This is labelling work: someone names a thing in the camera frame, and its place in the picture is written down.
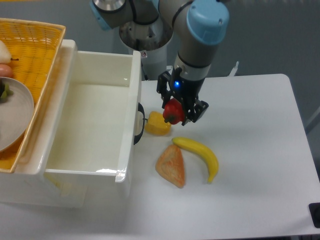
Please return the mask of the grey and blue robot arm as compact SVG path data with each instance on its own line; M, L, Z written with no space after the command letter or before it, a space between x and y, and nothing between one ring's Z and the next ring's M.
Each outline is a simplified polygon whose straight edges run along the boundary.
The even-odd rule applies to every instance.
M89 3L100 27L119 29L122 43L145 59L166 48L173 35L180 40L172 72L156 74L163 109L171 99L182 108L180 122L199 120L208 103L199 92L224 39L230 15L220 0L92 0Z

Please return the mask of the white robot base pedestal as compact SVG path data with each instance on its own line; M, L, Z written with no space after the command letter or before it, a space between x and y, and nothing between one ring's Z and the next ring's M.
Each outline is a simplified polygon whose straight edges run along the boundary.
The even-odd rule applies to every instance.
M143 80L157 80L167 70L167 46L172 36L173 30L160 16L148 25L130 21L119 27L120 40L128 52L140 52Z

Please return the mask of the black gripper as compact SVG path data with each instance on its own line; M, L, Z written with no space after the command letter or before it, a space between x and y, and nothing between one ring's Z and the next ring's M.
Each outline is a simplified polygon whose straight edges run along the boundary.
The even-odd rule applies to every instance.
M199 92L204 80L204 78L200 80L183 78L181 67L174 68L172 74L164 71L158 76L156 91L161 95L161 99L169 101L173 96L182 105L184 112L183 126L189 122L195 123L209 107L207 102L199 100Z

